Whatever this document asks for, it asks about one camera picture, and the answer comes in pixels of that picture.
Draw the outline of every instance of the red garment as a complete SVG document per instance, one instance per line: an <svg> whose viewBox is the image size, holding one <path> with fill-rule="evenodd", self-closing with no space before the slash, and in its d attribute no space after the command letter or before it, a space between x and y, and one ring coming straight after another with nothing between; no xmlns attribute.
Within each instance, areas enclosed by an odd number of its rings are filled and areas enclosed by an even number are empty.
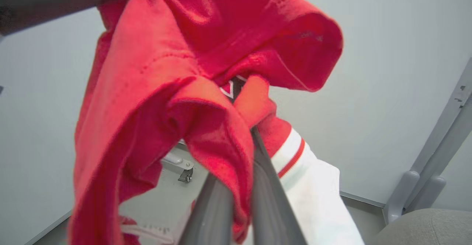
<svg viewBox="0 0 472 245"><path fill-rule="evenodd" d="M242 242L249 129L265 119L272 153L289 132L277 129L287 124L274 117L268 84L320 89L342 51L339 27L304 0L120 0L99 10L107 31L76 128L71 244L123 244L119 203L157 185L159 160L182 137L232 191ZM233 106L219 85L236 75L249 80Z"/></svg>

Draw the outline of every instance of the gray cushion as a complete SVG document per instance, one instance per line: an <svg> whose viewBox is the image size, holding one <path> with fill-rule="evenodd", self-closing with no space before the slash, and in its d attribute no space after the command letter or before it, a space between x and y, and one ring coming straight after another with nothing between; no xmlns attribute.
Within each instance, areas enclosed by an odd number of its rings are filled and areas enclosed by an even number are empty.
<svg viewBox="0 0 472 245"><path fill-rule="evenodd" d="M387 225L376 245L472 245L472 213L422 209Z"/></svg>

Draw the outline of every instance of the floor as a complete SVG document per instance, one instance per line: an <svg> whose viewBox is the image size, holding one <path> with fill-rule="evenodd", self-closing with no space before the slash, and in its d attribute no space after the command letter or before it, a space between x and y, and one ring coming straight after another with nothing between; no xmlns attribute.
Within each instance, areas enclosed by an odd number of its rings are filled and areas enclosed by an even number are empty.
<svg viewBox="0 0 472 245"><path fill-rule="evenodd" d="M382 209L350 198L342 198L366 245L385 226ZM47 233L34 245L66 245L67 220Z"/></svg>

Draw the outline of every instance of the red stripe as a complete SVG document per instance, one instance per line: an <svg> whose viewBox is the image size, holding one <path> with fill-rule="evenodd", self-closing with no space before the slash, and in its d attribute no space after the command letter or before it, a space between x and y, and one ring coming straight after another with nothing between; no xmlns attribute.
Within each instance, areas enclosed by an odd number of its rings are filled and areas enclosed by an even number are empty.
<svg viewBox="0 0 472 245"><path fill-rule="evenodd" d="M292 166L295 165L295 163L300 159L300 156L302 156L303 149L305 149L305 141L302 139L300 142L300 147L298 148L298 151L295 153L295 156L288 162L288 164L282 168L282 170L278 173L278 177L282 178L285 173L287 173Z"/></svg>

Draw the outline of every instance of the gray fabric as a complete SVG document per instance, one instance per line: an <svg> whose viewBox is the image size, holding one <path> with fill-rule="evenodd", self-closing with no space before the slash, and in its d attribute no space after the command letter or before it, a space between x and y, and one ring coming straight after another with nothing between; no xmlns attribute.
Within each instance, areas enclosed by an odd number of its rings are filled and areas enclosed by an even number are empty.
<svg viewBox="0 0 472 245"><path fill-rule="evenodd" d="M375 238L375 245L472 245L472 213L422 209L401 216Z"/></svg>

